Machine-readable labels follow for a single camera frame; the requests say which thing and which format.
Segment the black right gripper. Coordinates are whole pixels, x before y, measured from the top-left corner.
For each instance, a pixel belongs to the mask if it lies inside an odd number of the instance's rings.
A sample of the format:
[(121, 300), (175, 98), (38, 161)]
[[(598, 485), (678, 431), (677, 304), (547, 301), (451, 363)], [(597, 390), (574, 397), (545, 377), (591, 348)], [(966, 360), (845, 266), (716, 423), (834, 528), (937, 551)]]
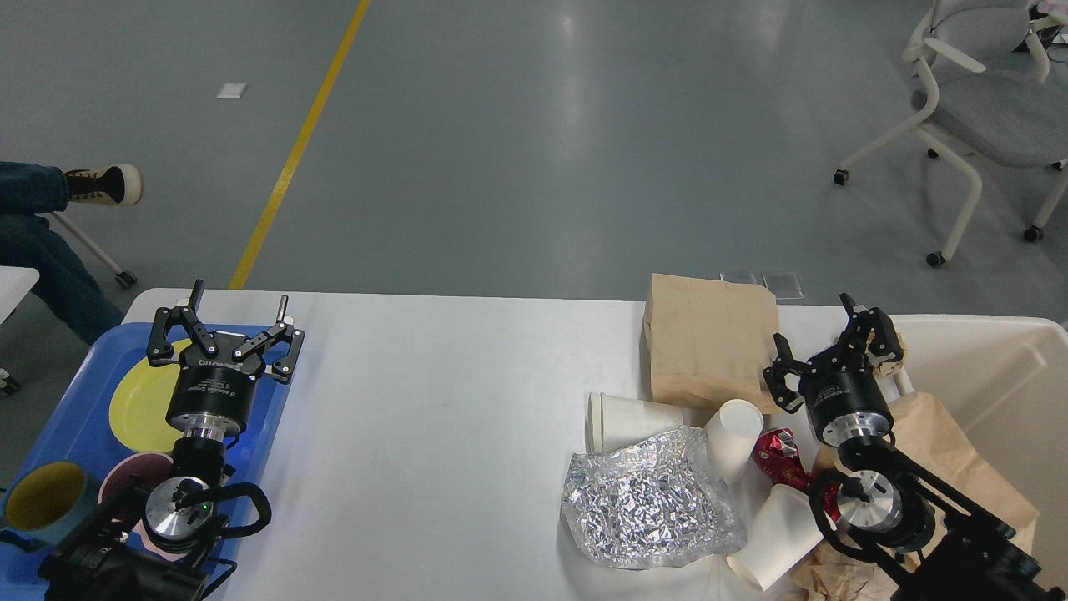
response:
[[(895, 325), (882, 309), (865, 309), (846, 292), (839, 299), (847, 325), (833, 345), (814, 355), (814, 366), (798, 361), (787, 338), (775, 332), (772, 341), (778, 355), (763, 369), (764, 384), (775, 406), (794, 415), (805, 405), (813, 434), (828, 447), (839, 447), (857, 437), (885, 437), (894, 425), (865, 351), (873, 334), (875, 345), (897, 351), (891, 341)], [(798, 377), (798, 391), (787, 385), (790, 374)]]

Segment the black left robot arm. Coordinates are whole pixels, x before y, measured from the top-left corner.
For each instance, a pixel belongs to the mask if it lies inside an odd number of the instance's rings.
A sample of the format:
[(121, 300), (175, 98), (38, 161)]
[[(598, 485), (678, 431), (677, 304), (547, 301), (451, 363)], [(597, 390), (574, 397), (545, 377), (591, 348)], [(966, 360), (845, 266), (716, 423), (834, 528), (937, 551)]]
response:
[(158, 309), (146, 343), (150, 366), (176, 369), (163, 414), (177, 432), (167, 477), (152, 486), (131, 475), (76, 522), (41, 564), (47, 600), (202, 600), (236, 569), (216, 548), (270, 525), (270, 501), (229, 453), (264, 440), (260, 385), (290, 383), (307, 335), (287, 315), (287, 295), (254, 335), (211, 331), (197, 313), (203, 292), (198, 280), (182, 305)]

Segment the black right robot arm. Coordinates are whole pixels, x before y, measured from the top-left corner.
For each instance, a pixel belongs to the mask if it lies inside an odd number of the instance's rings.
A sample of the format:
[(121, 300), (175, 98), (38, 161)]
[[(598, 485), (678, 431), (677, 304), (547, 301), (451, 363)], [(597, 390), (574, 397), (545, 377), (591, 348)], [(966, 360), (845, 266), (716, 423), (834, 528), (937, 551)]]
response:
[(1039, 563), (1012, 543), (1007, 522), (895, 446), (876, 371), (904, 361), (904, 342), (882, 309), (839, 299), (848, 320), (838, 339), (801, 361), (775, 334), (778, 355), (763, 370), (778, 407), (804, 410), (843, 462), (805, 490), (824, 541), (884, 571), (896, 600), (1064, 600), (1061, 587), (1037, 584)]

